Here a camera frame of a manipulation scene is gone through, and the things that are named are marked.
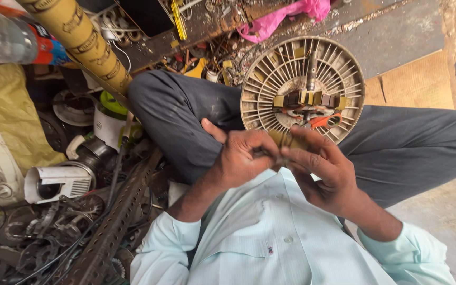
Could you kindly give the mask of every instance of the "pink plastic bag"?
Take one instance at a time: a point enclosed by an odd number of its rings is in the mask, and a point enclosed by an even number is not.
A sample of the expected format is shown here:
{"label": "pink plastic bag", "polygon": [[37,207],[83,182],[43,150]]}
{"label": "pink plastic bag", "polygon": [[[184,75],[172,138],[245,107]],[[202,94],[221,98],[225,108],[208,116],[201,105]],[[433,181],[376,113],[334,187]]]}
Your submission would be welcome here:
{"label": "pink plastic bag", "polygon": [[[319,22],[326,17],[328,11],[330,11],[330,0],[300,0],[252,21],[252,28],[249,28],[248,24],[244,24],[237,30],[241,37],[250,42],[262,42],[272,35],[286,15],[296,15],[303,12],[307,13],[310,18],[316,18],[316,22]],[[256,32],[258,36],[249,35],[249,33]]]}

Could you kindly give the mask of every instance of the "yellow insulation paper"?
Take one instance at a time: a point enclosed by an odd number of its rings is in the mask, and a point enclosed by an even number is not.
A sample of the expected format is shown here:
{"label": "yellow insulation paper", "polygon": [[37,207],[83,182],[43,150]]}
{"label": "yellow insulation paper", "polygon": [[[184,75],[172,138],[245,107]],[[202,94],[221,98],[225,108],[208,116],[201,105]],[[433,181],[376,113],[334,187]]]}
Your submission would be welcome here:
{"label": "yellow insulation paper", "polygon": [[17,0],[75,59],[121,94],[132,80],[75,0]]}
{"label": "yellow insulation paper", "polygon": [[22,175],[32,166],[65,161],[50,147],[26,90],[24,70],[17,64],[0,65],[0,133]]}

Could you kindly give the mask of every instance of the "cardboard tube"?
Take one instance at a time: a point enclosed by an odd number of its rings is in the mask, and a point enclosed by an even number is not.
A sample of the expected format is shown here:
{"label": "cardboard tube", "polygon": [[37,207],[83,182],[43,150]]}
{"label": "cardboard tube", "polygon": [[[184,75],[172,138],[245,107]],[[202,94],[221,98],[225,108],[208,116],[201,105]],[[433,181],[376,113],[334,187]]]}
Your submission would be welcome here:
{"label": "cardboard tube", "polygon": [[119,94],[126,94],[132,80],[130,74],[75,0],[17,2],[65,46],[74,57],[72,60],[80,62]]}

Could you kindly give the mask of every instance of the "wooden board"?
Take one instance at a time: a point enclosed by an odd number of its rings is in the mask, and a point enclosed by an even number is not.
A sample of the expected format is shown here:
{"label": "wooden board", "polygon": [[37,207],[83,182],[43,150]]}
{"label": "wooden board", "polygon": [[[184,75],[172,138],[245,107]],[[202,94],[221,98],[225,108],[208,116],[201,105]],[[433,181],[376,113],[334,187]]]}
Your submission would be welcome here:
{"label": "wooden board", "polygon": [[454,109],[446,51],[365,81],[366,105]]}

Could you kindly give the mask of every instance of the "plastic bottle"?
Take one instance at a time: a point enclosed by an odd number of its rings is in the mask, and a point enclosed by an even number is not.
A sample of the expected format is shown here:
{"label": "plastic bottle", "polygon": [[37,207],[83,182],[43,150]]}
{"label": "plastic bottle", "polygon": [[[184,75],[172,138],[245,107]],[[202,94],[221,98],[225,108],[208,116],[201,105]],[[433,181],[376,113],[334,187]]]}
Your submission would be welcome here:
{"label": "plastic bottle", "polygon": [[62,65],[65,48],[42,26],[0,14],[0,63]]}

